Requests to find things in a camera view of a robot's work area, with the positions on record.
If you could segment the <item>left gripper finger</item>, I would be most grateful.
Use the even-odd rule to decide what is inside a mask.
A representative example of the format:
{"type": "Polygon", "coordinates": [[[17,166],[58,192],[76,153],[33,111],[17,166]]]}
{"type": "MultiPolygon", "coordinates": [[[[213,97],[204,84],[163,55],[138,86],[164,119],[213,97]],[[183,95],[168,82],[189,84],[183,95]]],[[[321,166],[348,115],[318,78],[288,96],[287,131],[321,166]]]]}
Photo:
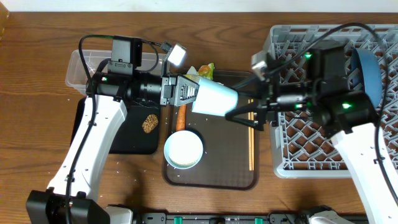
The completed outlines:
{"type": "Polygon", "coordinates": [[[184,75],[177,75],[177,93],[198,93],[199,84],[184,75]]]}
{"type": "Polygon", "coordinates": [[[194,93],[192,96],[188,95],[177,95],[174,99],[174,106],[182,106],[192,103],[196,100],[197,94],[194,93]]]}

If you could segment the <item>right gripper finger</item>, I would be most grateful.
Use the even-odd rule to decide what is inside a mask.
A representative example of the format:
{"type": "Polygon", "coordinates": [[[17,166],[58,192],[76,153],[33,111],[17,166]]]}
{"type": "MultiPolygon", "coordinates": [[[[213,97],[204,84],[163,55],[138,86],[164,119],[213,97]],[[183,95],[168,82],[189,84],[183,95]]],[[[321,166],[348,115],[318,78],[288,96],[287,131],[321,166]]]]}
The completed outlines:
{"type": "Polygon", "coordinates": [[[261,96],[263,84],[264,82],[256,75],[252,75],[230,88],[236,91],[239,96],[261,96]]]}
{"type": "Polygon", "coordinates": [[[225,114],[227,121],[242,124],[258,131],[264,130],[267,106],[259,101],[251,102],[225,114]]]}

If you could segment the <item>small blue cup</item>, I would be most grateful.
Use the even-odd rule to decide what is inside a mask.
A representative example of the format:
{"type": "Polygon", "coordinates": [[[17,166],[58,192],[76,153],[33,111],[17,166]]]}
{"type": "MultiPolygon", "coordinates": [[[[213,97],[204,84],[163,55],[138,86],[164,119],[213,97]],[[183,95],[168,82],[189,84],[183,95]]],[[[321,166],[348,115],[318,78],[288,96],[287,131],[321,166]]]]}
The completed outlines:
{"type": "Polygon", "coordinates": [[[192,112],[213,116],[224,116],[238,104],[238,92],[207,78],[200,78],[192,112]]]}

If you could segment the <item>dried shiitake mushroom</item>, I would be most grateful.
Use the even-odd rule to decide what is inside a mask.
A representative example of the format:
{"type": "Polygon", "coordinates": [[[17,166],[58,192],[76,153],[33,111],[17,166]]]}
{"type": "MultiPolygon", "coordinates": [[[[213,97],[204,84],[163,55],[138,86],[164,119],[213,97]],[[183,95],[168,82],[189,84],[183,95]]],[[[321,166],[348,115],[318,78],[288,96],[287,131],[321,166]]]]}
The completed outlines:
{"type": "Polygon", "coordinates": [[[143,131],[149,134],[157,127],[158,123],[159,120],[155,114],[148,115],[142,124],[143,131]]]}

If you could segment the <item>light blue rice bowl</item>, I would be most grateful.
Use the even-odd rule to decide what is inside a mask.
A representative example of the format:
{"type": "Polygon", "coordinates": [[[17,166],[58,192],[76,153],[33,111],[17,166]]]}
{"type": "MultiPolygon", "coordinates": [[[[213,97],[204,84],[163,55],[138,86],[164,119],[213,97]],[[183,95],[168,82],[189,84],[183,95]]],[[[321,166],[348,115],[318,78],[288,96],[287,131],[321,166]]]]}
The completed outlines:
{"type": "Polygon", "coordinates": [[[183,130],[171,134],[164,144],[164,157],[176,169],[190,169],[199,163],[203,143],[194,132],[183,130]]]}

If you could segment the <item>dark blue plate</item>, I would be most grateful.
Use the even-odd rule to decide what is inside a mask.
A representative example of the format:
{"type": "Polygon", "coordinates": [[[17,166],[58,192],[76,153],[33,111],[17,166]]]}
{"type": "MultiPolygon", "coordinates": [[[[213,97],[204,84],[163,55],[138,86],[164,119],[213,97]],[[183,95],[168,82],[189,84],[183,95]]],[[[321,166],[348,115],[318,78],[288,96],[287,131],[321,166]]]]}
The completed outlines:
{"type": "Polygon", "coordinates": [[[368,49],[353,49],[351,55],[353,87],[363,90],[377,108],[382,101],[382,78],[377,57],[368,49]]]}

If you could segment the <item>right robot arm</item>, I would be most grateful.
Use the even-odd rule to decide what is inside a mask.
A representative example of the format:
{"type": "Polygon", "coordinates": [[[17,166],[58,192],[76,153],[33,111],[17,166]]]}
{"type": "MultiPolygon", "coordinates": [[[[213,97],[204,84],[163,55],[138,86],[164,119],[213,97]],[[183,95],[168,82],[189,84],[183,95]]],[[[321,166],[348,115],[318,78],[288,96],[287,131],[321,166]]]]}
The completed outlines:
{"type": "Polygon", "coordinates": [[[280,84],[289,65],[260,51],[252,56],[260,82],[245,95],[255,101],[225,114],[261,131],[280,112],[309,110],[348,168],[369,223],[397,223],[397,171],[382,138],[380,115],[369,95],[349,87],[344,46],[321,40],[298,53],[307,59],[307,82],[280,84]]]}

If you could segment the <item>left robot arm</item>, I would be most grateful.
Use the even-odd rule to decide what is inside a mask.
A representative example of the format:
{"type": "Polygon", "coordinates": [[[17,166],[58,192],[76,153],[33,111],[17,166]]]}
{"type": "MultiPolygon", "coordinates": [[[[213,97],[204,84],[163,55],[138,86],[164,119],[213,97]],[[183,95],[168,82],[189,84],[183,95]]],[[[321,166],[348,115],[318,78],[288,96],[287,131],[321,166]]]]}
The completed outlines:
{"type": "Polygon", "coordinates": [[[87,72],[86,98],[70,149],[45,191],[33,190],[26,210],[32,223],[139,223],[130,208],[98,205],[98,189],[114,137],[130,103],[181,106],[195,101],[198,83],[162,69],[142,70],[139,37],[112,36],[111,57],[87,72]]]}

